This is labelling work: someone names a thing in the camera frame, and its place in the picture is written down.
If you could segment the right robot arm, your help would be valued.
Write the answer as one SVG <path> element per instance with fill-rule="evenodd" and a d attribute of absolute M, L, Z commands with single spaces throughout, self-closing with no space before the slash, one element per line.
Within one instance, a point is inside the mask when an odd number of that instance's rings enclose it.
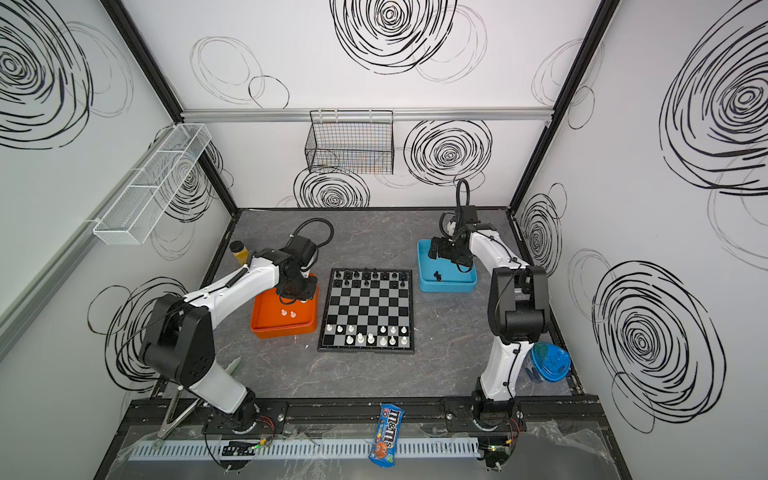
<path fill-rule="evenodd" d="M 441 234 L 430 240 L 428 257 L 451 262 L 460 271 L 478 260 L 491 275 L 487 320 L 494 341 L 487 365 L 472 393 L 473 422 L 493 431 L 488 421 L 515 428 L 516 382 L 524 359 L 549 331 L 551 324 L 548 276 L 544 268 L 519 257 L 489 223 L 483 223 L 470 203 L 465 179 L 456 183 L 456 206 L 448 222 L 439 221 Z"/>

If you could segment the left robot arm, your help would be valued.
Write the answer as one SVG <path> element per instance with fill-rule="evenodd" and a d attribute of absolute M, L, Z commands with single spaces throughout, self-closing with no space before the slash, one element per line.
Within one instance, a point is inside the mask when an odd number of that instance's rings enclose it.
<path fill-rule="evenodd" d="M 232 431 L 249 432 L 260 419 L 255 394 L 217 362 L 213 332 L 239 307 L 270 290 L 289 307 L 312 300 L 317 278 L 310 269 L 334 233 L 329 220 L 310 218 L 282 248 L 257 252 L 202 289 L 159 298 L 146 326 L 140 362 L 207 402 Z"/>

